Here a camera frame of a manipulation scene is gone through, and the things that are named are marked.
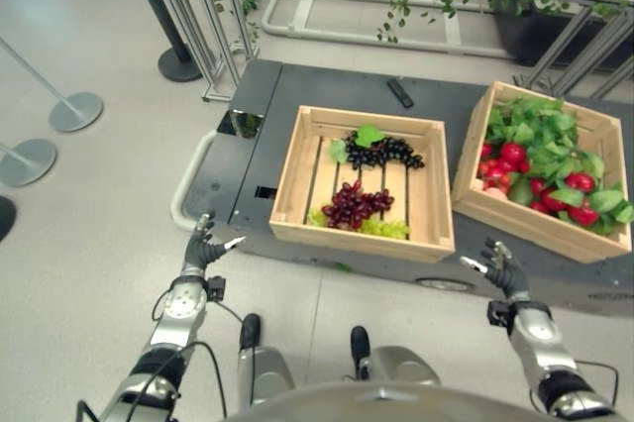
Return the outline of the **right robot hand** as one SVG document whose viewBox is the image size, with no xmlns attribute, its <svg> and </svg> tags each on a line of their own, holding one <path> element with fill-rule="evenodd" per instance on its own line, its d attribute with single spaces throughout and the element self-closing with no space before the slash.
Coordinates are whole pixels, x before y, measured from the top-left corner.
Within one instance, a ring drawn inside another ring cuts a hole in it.
<svg viewBox="0 0 634 422">
<path fill-rule="evenodd" d="M 460 256 L 460 264 L 479 273 L 500 289 L 507 301 L 530 301 L 530 285 L 519 259 L 502 241 L 487 237 L 484 245 L 485 249 L 480 252 L 482 262 Z"/>
</svg>

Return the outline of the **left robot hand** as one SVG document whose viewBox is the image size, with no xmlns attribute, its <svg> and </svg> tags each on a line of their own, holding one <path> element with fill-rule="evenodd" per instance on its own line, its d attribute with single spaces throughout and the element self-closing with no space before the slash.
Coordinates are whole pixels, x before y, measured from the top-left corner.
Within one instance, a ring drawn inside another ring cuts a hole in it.
<svg viewBox="0 0 634 422">
<path fill-rule="evenodd" d="M 204 276 L 207 267 L 241 245 L 246 236 L 239 236 L 224 243 L 212 242 L 213 215 L 203 213 L 197 220 L 187 242 L 181 276 Z"/>
</svg>

